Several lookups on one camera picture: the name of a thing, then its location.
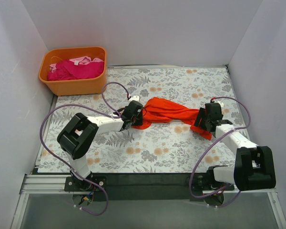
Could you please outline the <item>orange t shirt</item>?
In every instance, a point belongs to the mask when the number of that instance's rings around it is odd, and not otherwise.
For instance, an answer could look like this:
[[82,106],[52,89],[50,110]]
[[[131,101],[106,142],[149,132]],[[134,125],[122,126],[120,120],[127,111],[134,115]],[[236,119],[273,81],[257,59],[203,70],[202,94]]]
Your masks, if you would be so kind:
[[174,120],[179,120],[189,125],[193,132],[198,133],[203,138],[207,140],[211,140],[212,138],[210,132],[194,126],[199,109],[187,108],[181,104],[158,97],[148,100],[144,107],[143,124],[135,126],[135,129],[144,130],[149,128],[153,123],[169,123]]

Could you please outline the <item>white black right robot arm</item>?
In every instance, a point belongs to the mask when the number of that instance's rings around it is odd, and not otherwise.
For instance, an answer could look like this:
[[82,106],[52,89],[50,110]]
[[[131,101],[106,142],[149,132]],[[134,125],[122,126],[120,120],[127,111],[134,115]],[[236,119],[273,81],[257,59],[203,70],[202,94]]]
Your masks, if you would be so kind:
[[272,189],[276,186],[272,150],[242,135],[232,122],[223,118],[219,103],[209,102],[200,108],[194,126],[211,133],[235,156],[233,167],[212,166],[207,172],[195,175],[195,185],[207,185],[215,190],[222,184],[232,184],[241,191]]

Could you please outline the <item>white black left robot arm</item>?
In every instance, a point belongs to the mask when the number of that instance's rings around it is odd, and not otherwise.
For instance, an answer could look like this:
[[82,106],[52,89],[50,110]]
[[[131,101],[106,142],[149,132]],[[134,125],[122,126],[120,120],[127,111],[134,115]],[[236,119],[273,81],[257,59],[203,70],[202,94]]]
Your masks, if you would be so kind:
[[94,138],[100,134],[120,132],[143,124],[143,105],[140,102],[132,100],[118,111],[122,114],[115,112],[109,117],[77,113],[57,137],[72,167],[72,182],[82,191],[88,190],[92,185],[92,172],[88,167],[86,154]]

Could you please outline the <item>floral patterned table mat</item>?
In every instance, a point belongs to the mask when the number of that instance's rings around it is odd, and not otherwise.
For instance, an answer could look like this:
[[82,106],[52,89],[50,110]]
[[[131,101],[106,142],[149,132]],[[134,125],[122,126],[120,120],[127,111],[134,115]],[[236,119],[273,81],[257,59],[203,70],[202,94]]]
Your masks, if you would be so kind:
[[[127,105],[126,93],[138,95],[146,104],[164,98],[188,108],[201,108],[215,96],[221,97],[225,119],[236,126],[244,120],[226,68],[110,68],[103,95],[62,96],[56,100],[39,163],[39,173],[68,173],[67,156],[57,136],[78,112],[97,116]],[[209,166],[232,166],[234,154],[223,143],[212,145],[180,121],[152,124],[145,130],[129,129],[96,137],[87,153],[93,173],[190,173],[205,172]]]

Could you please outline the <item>orange plastic bin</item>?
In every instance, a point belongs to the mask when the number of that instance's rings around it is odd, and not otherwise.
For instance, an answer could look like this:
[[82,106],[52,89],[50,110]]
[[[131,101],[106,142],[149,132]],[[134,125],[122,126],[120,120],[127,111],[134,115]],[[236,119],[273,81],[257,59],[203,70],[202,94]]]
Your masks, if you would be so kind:
[[48,80],[48,72],[50,71],[51,64],[82,56],[100,58],[104,61],[104,64],[107,64],[107,52],[103,47],[90,46],[54,49],[46,53],[43,57],[39,70],[39,80],[47,85],[57,96],[100,94],[102,88],[104,88],[107,83],[106,67],[104,67],[103,72],[98,77],[92,79],[66,81]]

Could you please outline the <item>light pink t shirt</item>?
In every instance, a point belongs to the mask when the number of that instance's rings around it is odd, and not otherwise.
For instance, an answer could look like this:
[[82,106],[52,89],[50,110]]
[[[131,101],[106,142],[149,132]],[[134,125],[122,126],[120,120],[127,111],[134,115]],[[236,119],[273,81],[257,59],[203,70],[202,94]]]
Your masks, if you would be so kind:
[[[91,62],[103,62],[103,60],[100,58],[91,59],[91,57],[89,57],[89,56],[83,56],[83,57],[79,57],[79,58],[69,59],[69,61],[73,62],[74,65],[88,65]],[[57,70],[56,64],[55,63],[50,64],[50,71],[54,72],[56,70]]]

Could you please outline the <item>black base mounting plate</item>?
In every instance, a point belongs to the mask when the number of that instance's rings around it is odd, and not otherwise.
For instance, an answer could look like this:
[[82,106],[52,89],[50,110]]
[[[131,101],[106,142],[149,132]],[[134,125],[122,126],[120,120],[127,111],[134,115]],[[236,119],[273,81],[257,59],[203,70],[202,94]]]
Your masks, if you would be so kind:
[[[95,173],[91,181],[102,186],[109,200],[176,200],[193,198],[189,192],[191,173]],[[226,184],[213,183],[206,173],[198,173],[192,181],[195,195],[202,191],[215,191]],[[93,187],[84,181],[75,181],[72,177],[65,180],[66,192],[89,192]]]

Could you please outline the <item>magenta t shirt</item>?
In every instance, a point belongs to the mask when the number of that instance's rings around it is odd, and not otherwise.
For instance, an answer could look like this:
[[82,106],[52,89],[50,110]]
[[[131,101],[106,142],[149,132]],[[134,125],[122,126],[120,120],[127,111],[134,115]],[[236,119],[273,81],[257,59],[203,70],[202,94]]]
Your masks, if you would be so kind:
[[90,62],[78,64],[70,60],[64,60],[50,66],[48,81],[66,81],[93,79],[100,76],[104,70],[104,62]]

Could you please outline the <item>aluminium frame rail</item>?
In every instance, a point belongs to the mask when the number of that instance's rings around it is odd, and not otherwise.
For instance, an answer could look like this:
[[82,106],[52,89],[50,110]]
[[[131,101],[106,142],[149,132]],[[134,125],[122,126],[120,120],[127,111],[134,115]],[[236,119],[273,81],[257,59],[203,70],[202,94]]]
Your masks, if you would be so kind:
[[64,193],[65,181],[69,175],[26,175],[20,189],[21,194]]

